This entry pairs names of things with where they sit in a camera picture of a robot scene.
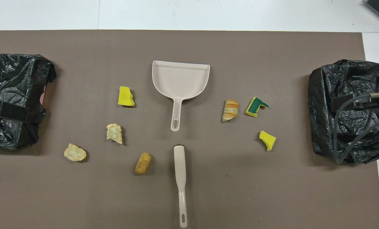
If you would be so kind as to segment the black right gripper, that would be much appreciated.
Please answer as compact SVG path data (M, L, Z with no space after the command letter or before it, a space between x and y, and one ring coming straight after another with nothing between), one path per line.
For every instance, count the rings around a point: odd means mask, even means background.
M342 111L370 111L379 110L379 105L372 102L368 97L361 97L359 94L349 94L331 99L331 113L336 113L339 109Z

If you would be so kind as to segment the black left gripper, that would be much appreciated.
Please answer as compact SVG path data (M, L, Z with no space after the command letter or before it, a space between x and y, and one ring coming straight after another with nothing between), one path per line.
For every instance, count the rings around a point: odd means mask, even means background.
M0 120L30 122L30 112L26 107L0 101Z

